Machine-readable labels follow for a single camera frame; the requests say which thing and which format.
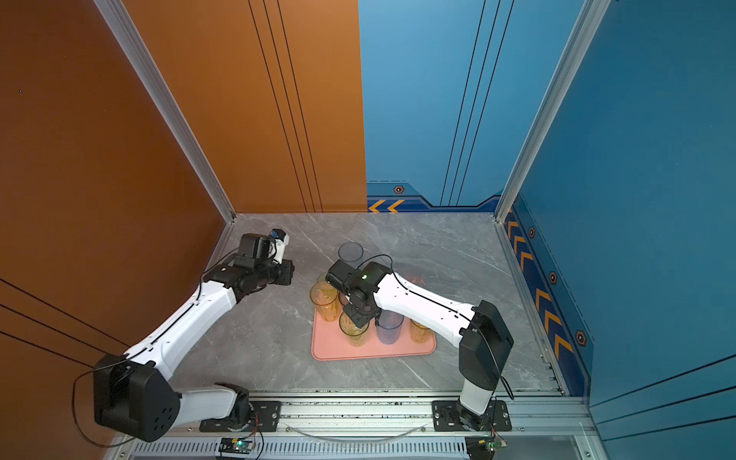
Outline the blue textured tall glass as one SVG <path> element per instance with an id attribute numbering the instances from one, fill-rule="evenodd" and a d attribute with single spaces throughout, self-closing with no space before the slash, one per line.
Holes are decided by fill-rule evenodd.
<path id="1" fill-rule="evenodd" d="M 394 344 L 399 339 L 403 323 L 403 315 L 390 310 L 383 310 L 376 318 L 379 341 L 385 345 Z"/>

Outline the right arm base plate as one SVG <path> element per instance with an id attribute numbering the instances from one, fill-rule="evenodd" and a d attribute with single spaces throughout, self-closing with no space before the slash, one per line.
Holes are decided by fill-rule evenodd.
<path id="1" fill-rule="evenodd" d="M 465 408 L 459 401 L 433 401 L 431 412 L 433 427 L 439 432 L 509 432 L 513 429 L 507 404 L 498 399 L 492 399 L 482 415 Z"/>

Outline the clear round glass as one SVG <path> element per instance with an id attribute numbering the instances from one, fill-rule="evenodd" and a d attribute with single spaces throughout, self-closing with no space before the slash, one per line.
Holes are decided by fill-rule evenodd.
<path id="1" fill-rule="evenodd" d="M 425 285 L 425 281 L 423 279 L 423 276 L 421 274 L 421 271 L 416 268 L 415 266 L 410 266 L 409 264 L 402 264 L 398 268 L 398 274 L 401 274 L 406 281 L 409 283 L 412 283 L 416 286 L 423 286 Z"/>

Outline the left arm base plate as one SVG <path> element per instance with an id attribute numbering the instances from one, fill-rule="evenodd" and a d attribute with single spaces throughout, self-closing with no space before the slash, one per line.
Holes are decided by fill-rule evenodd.
<path id="1" fill-rule="evenodd" d="M 280 401 L 250 402 L 246 417 L 238 419 L 209 419 L 199 425 L 200 432 L 245 432 L 259 431 L 274 433 L 277 431 L 282 412 Z"/>

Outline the green tall glass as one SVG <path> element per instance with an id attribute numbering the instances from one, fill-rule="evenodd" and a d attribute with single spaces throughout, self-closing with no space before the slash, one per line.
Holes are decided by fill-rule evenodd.
<path id="1" fill-rule="evenodd" d="M 370 323 L 358 327 L 354 321 L 343 312 L 339 318 L 339 328 L 348 343 L 354 347 L 362 347 L 367 341 L 367 331 Z"/>

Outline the yellow tall glass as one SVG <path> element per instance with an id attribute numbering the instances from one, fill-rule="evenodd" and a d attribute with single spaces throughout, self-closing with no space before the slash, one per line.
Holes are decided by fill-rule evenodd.
<path id="1" fill-rule="evenodd" d="M 327 281 L 319 281 L 312 287 L 310 300 L 325 321 L 338 320 L 341 309 L 339 291 Z"/>

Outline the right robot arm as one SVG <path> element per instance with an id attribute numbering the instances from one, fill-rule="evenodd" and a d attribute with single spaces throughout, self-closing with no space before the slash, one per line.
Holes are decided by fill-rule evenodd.
<path id="1" fill-rule="evenodd" d="M 339 260 L 328 270 L 326 281 L 347 297 L 345 312 L 358 327 L 394 312 L 452 343 L 464 378 L 454 413 L 465 429 L 493 427 L 492 399 L 498 385 L 504 385 L 510 398 L 514 396 L 502 376 L 514 340 L 495 304 L 450 300 L 407 281 L 392 266 L 373 260 L 356 268 Z"/>

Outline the blue smooth tall glass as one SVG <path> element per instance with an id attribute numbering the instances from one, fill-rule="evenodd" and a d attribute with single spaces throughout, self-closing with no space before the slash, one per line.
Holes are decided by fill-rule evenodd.
<path id="1" fill-rule="evenodd" d="M 357 268 L 364 259 L 365 251 L 360 243 L 347 241 L 339 247 L 337 254 L 339 260 Z"/>

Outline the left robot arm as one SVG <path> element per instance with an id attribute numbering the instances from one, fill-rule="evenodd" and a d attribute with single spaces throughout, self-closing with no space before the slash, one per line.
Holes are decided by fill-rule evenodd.
<path id="1" fill-rule="evenodd" d="M 288 245 L 282 229 L 242 235 L 239 247 L 207 269 L 190 299 L 154 332 L 122 356 L 104 356 L 92 372 L 95 422 L 146 442 L 193 422 L 214 421 L 233 431 L 249 427 L 255 415 L 247 389 L 216 383 L 176 390 L 170 380 L 189 351 L 243 297 L 291 283 Z"/>

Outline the grey smoky tall glass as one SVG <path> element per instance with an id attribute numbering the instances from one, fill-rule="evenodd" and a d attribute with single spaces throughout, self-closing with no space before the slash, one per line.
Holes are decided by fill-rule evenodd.
<path id="1" fill-rule="evenodd" d="M 347 306 L 350 303 L 350 300 L 348 299 L 348 297 L 341 292 L 338 294 L 338 300 L 341 306 L 343 307 Z"/>

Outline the amber tall glass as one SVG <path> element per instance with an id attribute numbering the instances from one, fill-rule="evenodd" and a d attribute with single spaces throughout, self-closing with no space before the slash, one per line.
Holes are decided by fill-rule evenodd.
<path id="1" fill-rule="evenodd" d="M 413 342 L 419 344 L 424 344 L 434 337 L 432 329 L 429 329 L 414 320 L 409 322 L 409 335 Z"/>

